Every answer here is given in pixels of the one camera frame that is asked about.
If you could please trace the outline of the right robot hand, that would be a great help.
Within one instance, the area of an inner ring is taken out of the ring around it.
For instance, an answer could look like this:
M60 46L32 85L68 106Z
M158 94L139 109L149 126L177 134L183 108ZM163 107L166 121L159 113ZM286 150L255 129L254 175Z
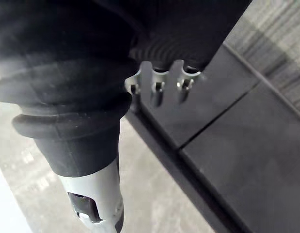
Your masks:
M0 0L0 102L60 177L95 233L124 221L120 119L143 61L202 71L248 0Z

